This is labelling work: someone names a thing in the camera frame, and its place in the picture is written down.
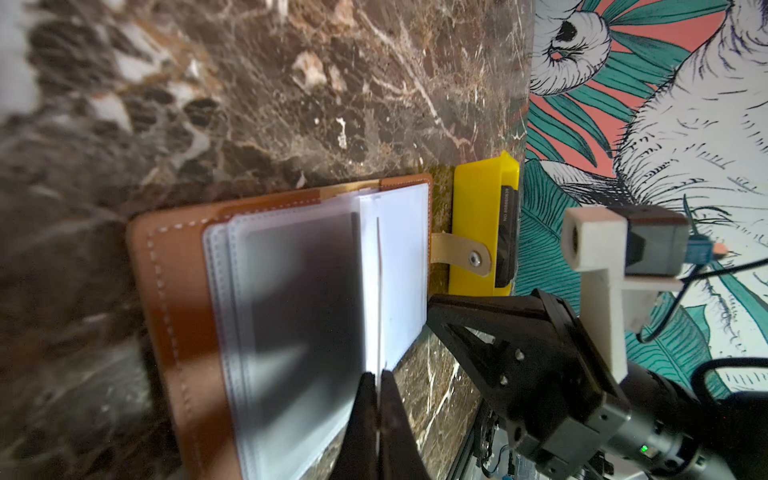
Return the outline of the yellow plastic card tray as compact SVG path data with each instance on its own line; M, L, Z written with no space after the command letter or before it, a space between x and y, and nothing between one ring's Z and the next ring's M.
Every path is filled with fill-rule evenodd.
M454 172L452 231L463 242L457 265L450 267L449 293L463 296L508 296L511 285L495 287L500 188L512 186L521 196L521 166L508 152L460 165Z

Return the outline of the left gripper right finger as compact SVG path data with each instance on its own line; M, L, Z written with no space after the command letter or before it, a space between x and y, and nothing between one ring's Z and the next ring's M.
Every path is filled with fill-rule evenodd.
M383 370L380 375L379 478L430 479L420 457L394 375L388 370Z

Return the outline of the dark credit card stack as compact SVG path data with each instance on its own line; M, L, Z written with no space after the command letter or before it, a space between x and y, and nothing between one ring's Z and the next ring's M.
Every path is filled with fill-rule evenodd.
M496 254L496 288L510 286L517 272L519 214L518 191L512 186L502 185Z

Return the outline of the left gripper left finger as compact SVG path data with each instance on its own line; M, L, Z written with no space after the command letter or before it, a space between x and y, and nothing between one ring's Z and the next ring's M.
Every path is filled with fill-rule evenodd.
M364 373L358 385L330 480L378 478L378 396L375 376Z

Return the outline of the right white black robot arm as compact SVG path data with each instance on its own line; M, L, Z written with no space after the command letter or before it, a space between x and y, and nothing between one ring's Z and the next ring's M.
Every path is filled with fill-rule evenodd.
M563 299L436 295L429 328L503 423L511 447L552 479L599 454L654 479L763 479L767 396L710 396L699 366L688 387L637 364L616 380Z

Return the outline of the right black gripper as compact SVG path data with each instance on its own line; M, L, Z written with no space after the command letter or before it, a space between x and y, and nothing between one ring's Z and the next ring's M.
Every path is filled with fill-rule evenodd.
M637 364L617 382L562 299L435 295L427 325L490 407L522 421L517 450L552 479L609 454L653 479L731 479L701 398ZM512 345L524 354L518 359Z

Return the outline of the brown leather card holder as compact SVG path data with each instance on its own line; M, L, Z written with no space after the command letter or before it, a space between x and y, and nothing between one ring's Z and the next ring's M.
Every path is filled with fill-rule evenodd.
M448 258L446 236L431 230L432 190L431 177L417 174L213 201L130 223L137 288L190 478L254 479L244 434L246 355L232 226L333 207L358 216L366 355L359 380L366 372L393 372L426 469L436 479L447 475L480 397L426 325L429 283L437 263ZM352 405L343 428L301 478L329 475Z

